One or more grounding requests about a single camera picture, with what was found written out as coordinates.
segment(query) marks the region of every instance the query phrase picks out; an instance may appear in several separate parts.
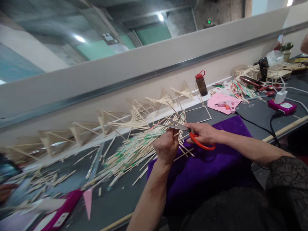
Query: white charger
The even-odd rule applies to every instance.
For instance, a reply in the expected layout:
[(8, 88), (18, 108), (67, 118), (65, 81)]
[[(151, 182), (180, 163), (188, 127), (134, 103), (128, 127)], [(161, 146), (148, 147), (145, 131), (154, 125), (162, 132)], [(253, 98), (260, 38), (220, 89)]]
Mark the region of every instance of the white charger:
[(286, 91), (285, 88), (283, 88), (283, 89), (281, 89), (281, 91), (277, 92), (274, 103), (275, 104), (281, 104), (285, 100), (287, 93), (288, 92)]

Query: purple cloth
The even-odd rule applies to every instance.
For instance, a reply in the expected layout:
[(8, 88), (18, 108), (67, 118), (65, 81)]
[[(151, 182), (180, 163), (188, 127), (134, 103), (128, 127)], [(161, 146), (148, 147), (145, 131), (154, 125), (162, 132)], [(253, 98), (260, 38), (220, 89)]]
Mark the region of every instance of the purple cloth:
[[(218, 130), (252, 137), (241, 117), (234, 116), (215, 125)], [(216, 144), (213, 151), (205, 151), (196, 144), (184, 143), (195, 158), (182, 157), (172, 164), (167, 181), (167, 201), (164, 215), (194, 211), (209, 197), (235, 186), (251, 187), (256, 179), (251, 172), (252, 162), (235, 149)], [(156, 160), (148, 166), (149, 178)]]

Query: work table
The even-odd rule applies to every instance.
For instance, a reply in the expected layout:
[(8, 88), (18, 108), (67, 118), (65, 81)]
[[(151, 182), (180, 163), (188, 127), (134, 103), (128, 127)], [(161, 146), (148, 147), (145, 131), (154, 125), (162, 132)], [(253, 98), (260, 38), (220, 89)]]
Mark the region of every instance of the work table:
[[(292, 75), (291, 79), (287, 82), (287, 87), (296, 87), (300, 88), (302, 90), (308, 91), (308, 73), (300, 73), (296, 75)], [(288, 98), (292, 98), (294, 100), (301, 101), (303, 104), (308, 106), (308, 95), (294, 90), (294, 89), (288, 89)], [(248, 119), (259, 126), (262, 126), (266, 129), (270, 130), (270, 118), (275, 113), (275, 111), (267, 106), (267, 103), (264, 101), (271, 100), (272, 98), (262, 98), (263, 100), (254, 99), (249, 104), (243, 104), (240, 103), (236, 107), (236, 111), (243, 116), (245, 119)], [(285, 127), (287, 127), (290, 124), (294, 124), (299, 118), (307, 117), (307, 119), (302, 119), (302, 123), (295, 124), (295, 126), (291, 125), (289, 127), (292, 127), (290, 129), (286, 129), (285, 131), (282, 131), (282, 134), (278, 137), (282, 137), (286, 134), (289, 134), (290, 132), (298, 129), (301, 126), (305, 126), (308, 122), (308, 116), (306, 111), (303, 109), (303, 107), (296, 102), (290, 101), (297, 106), (296, 112), (294, 115), (290, 116), (283, 116), (280, 118), (275, 119), (272, 122), (273, 128), (275, 131), (279, 131)], [(187, 110), (201, 107), (201, 103), (194, 105), (191, 108), (188, 108)], [(218, 123), (222, 120), (228, 119), (231, 116), (236, 116), (233, 114), (225, 115), (223, 113), (219, 113), (218, 111), (215, 111), (213, 109), (208, 108), (209, 113), (211, 114), (212, 119), (206, 121), (207, 123), (213, 125), (215, 123)], [(209, 115), (207, 114), (207, 111), (203, 108), (194, 110), (192, 112), (188, 112), (186, 114), (187, 121), (190, 123), (196, 123), (202, 120), (205, 120), (209, 118)], [(258, 128), (257, 126), (244, 121), (246, 124), (248, 130), (252, 134), (254, 138), (264, 140), (267, 137), (269, 137), (269, 134)], [(107, 153), (107, 156), (111, 156), (115, 153), (117, 147), (119, 147), (122, 143), (122, 138), (117, 137), (109, 149), (109, 152)], [(107, 149), (109, 143), (111, 140), (105, 142), (103, 153)], [(50, 167), (44, 168), (43, 171), (54, 171), (58, 169), (59, 167), (65, 168), (67, 172), (71, 172), (75, 169), (77, 169), (76, 173), (72, 175), (70, 178), (68, 178), (64, 184), (58, 185), (56, 188), (51, 189), (53, 195), (55, 195), (56, 192), (62, 191), (63, 193), (69, 192), (71, 190), (74, 190), (78, 187), (80, 187), (81, 183), (84, 181), (85, 175), (87, 174), (87, 171), (91, 165), (91, 162), (93, 159), (85, 158), (83, 161), (79, 162), (76, 165), (73, 165), (78, 159), (80, 159), (85, 154), (89, 153), (90, 151), (94, 150), (95, 147), (89, 148), (85, 151), (80, 152), (78, 155), (72, 155), (68, 159), (65, 159), (64, 163), (61, 163), (60, 161), (56, 164), (51, 165)], [(77, 206), (75, 207), (73, 213), (69, 217), (69, 219), (66, 221), (65, 225), (61, 230), (65, 231), (81, 231), (85, 228), (89, 228), (89, 230), (101, 230), (105, 228), (106, 226), (118, 221), (119, 219), (131, 214), (134, 211), (135, 206), (137, 205), (137, 202), (139, 200), (139, 197), (141, 196), (141, 193), (143, 191), (143, 188), (146, 184), (146, 176), (143, 176), (134, 186), (132, 186), (133, 182), (137, 179), (137, 177), (142, 173), (139, 171), (139, 169), (144, 165), (146, 161), (141, 163), (138, 167), (135, 167), (132, 169), (131, 172), (125, 174), (123, 177), (121, 177), (116, 184), (111, 188), (110, 191), (107, 191), (107, 185), (108, 184), (101, 184), (100, 186), (96, 187), (93, 190), (92, 194), (92, 210), (91, 210), (91, 220), (87, 219), (86, 209), (84, 206), (83, 198), (80, 199)], [(97, 172), (99, 172), (102, 169), (102, 166), (99, 165), (99, 168)], [(98, 196), (98, 190), (102, 187), (102, 195)], [(27, 197), (31, 198), (33, 197), (37, 192), (34, 192), (33, 194), (30, 193), (29, 195), (23, 195), (22, 194), (22, 185), (19, 189), (14, 192), (12, 197), (10, 198), (9, 205), (18, 205), (21, 202), (23, 202)]]

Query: plastic bag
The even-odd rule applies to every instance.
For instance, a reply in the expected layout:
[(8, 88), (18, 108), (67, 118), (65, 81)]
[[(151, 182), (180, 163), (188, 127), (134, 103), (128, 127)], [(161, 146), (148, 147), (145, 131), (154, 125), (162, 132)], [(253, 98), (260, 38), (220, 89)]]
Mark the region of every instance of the plastic bag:
[(271, 51), (266, 55), (266, 58), (270, 67), (284, 62), (283, 53), (281, 51)]

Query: white cable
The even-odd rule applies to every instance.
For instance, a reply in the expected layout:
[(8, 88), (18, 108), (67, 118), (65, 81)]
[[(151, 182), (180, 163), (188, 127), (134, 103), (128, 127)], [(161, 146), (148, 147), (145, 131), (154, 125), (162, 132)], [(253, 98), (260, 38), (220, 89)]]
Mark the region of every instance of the white cable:
[[(282, 80), (282, 82), (283, 82), (283, 84), (284, 84), (284, 87), (285, 87), (286, 84), (285, 84), (285, 82), (283, 81), (282, 77), (281, 77), (280, 75), (277, 75), (277, 76), (280, 77), (280, 79)], [(273, 80), (274, 80), (274, 79), (272, 79), (272, 88), (273, 88), (276, 92), (278, 92), (278, 91), (276, 90), (276, 87), (274, 87)], [(307, 114), (308, 114), (308, 108), (307, 108), (302, 102), (297, 101), (297, 100), (294, 100), (294, 99), (290, 99), (290, 98), (287, 98), (287, 97), (286, 97), (286, 99), (289, 99), (289, 100), (292, 100), (292, 101), (294, 101), (294, 102), (300, 103), (300, 104), (302, 105), (302, 107), (306, 110)]]
[(298, 88), (294, 88), (294, 87), (286, 87), (286, 83), (285, 83), (285, 81), (283, 80), (283, 78), (280, 76), (280, 75), (274, 75), (274, 76), (278, 76), (280, 79), (281, 79), (281, 81), (282, 81), (282, 83), (283, 83), (283, 87), (274, 87), (274, 78), (272, 78), (272, 88), (276, 91), (276, 92), (278, 92), (277, 90), (276, 90), (276, 88), (291, 88), (291, 89), (295, 89), (295, 90), (299, 90), (299, 91), (302, 91), (302, 92), (305, 92), (305, 93), (307, 93), (308, 94), (308, 91), (304, 91), (304, 90), (301, 90), (301, 89), (298, 89)]
[(308, 114), (308, 108), (302, 102), (294, 100), (294, 99), (290, 99), (290, 98), (287, 98), (287, 97), (286, 97), (286, 99), (289, 99), (289, 100), (292, 100), (294, 102), (300, 103), (302, 105), (302, 107), (306, 110), (307, 114)]

